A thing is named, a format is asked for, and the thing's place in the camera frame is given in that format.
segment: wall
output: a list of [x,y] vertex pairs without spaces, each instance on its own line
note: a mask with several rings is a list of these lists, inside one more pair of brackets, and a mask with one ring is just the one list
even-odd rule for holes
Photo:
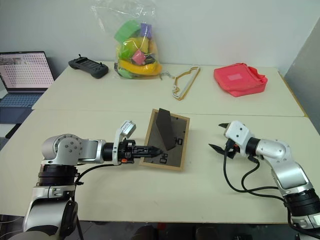
[[320,19],[284,78],[320,133]]
[[[113,60],[91,0],[1,0],[0,52],[44,50],[55,77],[78,53]],[[320,13],[319,0],[157,0],[163,63],[278,67],[285,74]]]

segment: wooden picture frame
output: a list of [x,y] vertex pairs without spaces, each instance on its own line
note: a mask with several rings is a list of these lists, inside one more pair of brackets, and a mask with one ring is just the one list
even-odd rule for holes
[[[150,135],[151,135],[151,132],[153,130],[153,127],[155,128],[154,122],[156,121],[155,117],[156,117],[156,114],[158,112],[159,112],[159,110],[157,110],[157,109],[153,109],[152,110],[150,121],[149,121],[148,130],[146,132],[145,141],[144,141],[144,145],[145,146],[148,146],[148,144],[150,142]],[[145,159],[149,159],[149,158],[144,158],[144,157],[142,157],[140,159],[140,163],[139,163],[140,165],[147,166],[147,167],[175,170],[175,171],[182,171],[184,169],[186,150],[187,150],[187,142],[188,142],[190,118],[185,117],[185,116],[181,116],[181,115],[177,115],[177,114],[173,114],[173,113],[170,113],[170,116],[172,118],[176,118],[177,120],[178,119],[179,120],[185,120],[185,129],[184,129],[184,138],[183,138],[183,144],[182,144],[182,153],[181,153],[181,158],[180,158],[180,166],[173,166],[173,165],[167,165],[167,164],[145,162]]]

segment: laptop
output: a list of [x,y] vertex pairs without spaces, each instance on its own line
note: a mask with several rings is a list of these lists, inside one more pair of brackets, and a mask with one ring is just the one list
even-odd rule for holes
[[54,82],[44,51],[0,52],[0,79],[7,91],[0,100],[0,124],[21,124]]

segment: purple toy block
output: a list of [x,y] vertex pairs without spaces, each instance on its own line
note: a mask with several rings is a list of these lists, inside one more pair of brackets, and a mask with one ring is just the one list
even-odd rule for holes
[[144,61],[146,60],[146,56],[145,54],[140,51],[140,49],[138,49],[132,56],[132,60],[138,64],[138,65],[142,65],[144,63]]
[[140,24],[140,36],[141,37],[147,37],[148,39],[151,39],[151,24],[147,23],[141,23]]

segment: floor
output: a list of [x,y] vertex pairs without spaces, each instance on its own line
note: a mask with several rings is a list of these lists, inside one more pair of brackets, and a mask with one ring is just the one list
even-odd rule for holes
[[[8,225],[7,232],[22,229],[23,218],[16,220]],[[146,225],[152,225],[155,229],[159,226],[159,240],[195,240],[195,232],[203,228],[213,229],[213,234],[206,234],[207,238],[197,238],[203,240],[242,240],[236,238],[239,234],[252,235],[253,240],[294,240],[296,232],[286,224],[272,225],[252,225],[252,224],[222,224],[222,223],[143,223],[143,222],[89,222],[81,221],[81,228],[85,240],[130,240],[135,232]],[[1,240],[9,239],[13,234],[8,234]],[[66,240],[79,240],[77,230],[75,230]]]

